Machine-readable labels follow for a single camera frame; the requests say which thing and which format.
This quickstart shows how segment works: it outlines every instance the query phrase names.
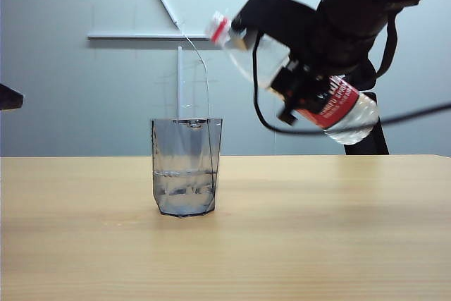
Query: black object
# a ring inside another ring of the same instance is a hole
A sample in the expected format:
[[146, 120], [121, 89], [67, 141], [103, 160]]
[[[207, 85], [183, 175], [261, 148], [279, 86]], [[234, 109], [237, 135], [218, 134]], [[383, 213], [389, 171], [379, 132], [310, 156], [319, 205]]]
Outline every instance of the black object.
[[[365, 92], [365, 95], [377, 102], [376, 93]], [[354, 145], [345, 145], [347, 155], [387, 155], [388, 148], [382, 131], [381, 120], [362, 141]]]
[[[234, 18], [232, 28], [247, 36], [261, 32], [290, 48], [290, 63], [276, 76], [272, 88], [285, 98], [279, 119], [293, 124], [292, 111], [300, 108], [300, 102], [312, 113], [327, 104], [323, 89], [332, 75], [346, 75], [357, 89], [370, 90], [393, 60], [396, 15], [419, 2], [321, 0], [314, 10], [293, 0], [249, 0]], [[386, 25], [388, 38], [376, 72], [368, 52]]]
[[19, 109], [23, 104], [23, 95], [0, 84], [0, 111], [4, 109]]

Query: black cable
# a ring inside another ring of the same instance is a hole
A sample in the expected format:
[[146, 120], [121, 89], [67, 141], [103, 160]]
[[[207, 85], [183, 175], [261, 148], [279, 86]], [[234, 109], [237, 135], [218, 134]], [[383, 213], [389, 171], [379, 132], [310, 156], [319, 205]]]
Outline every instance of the black cable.
[[[257, 113], [257, 116], [259, 117], [259, 120], [263, 126], [268, 128], [269, 130], [272, 130], [277, 133], [282, 134], [292, 134], [292, 135], [311, 135], [311, 136], [319, 136], [324, 135], [324, 132], [322, 130], [287, 130], [282, 128], [277, 128], [270, 123], [268, 123], [265, 118], [263, 117], [263, 114], [260, 110], [259, 106], [259, 81], [257, 77], [257, 49], [259, 48], [260, 39], [263, 37], [263, 33], [259, 32], [257, 35], [257, 40], [254, 45], [254, 49], [252, 51], [252, 68], [253, 68], [253, 81], [254, 81], [254, 108], [255, 112]], [[381, 121], [381, 124], [384, 126], [387, 125], [394, 125], [396, 123], [403, 123], [405, 121], [418, 119], [423, 116], [429, 116], [441, 111], [447, 111], [451, 109], [451, 102], [444, 103], [437, 106], [431, 106], [425, 109], [420, 109], [418, 111], [413, 111], [411, 113], [402, 114], [399, 116], [394, 116], [392, 118], [385, 119]], [[339, 130], [331, 130], [334, 133], [341, 133], [341, 132], [350, 132], [350, 131], [356, 131], [361, 130], [362, 128], [372, 128], [374, 124], [367, 124], [367, 125], [360, 125], [360, 126], [354, 126], [349, 128], [343, 128]]]

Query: water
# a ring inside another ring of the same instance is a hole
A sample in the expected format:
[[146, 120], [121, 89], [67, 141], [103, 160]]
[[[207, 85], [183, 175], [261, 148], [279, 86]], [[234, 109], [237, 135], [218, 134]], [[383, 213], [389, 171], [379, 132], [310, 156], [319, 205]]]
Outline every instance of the water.
[[179, 216], [213, 210], [216, 174], [211, 170], [154, 171], [154, 195], [161, 212]]

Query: wooden table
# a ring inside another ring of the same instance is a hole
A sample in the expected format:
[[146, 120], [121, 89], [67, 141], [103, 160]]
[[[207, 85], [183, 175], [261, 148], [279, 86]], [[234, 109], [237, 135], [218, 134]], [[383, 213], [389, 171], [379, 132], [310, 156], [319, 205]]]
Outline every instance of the wooden table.
[[162, 216], [151, 159], [3, 158], [2, 300], [451, 300], [451, 158], [223, 156]]

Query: robotic arm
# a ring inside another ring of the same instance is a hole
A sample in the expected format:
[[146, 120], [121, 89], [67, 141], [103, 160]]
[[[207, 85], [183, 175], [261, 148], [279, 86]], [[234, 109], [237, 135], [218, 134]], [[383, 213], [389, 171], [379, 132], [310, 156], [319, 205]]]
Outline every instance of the robotic arm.
[[[290, 62], [271, 87], [284, 96], [279, 119], [293, 124], [295, 109], [318, 113], [328, 101], [329, 77], [345, 75], [358, 90], [369, 90], [390, 67], [397, 34], [396, 15], [420, 0], [321, 0], [316, 10], [293, 0], [249, 0], [232, 28], [267, 34], [290, 48]], [[387, 26], [388, 39], [376, 72], [368, 52]]]

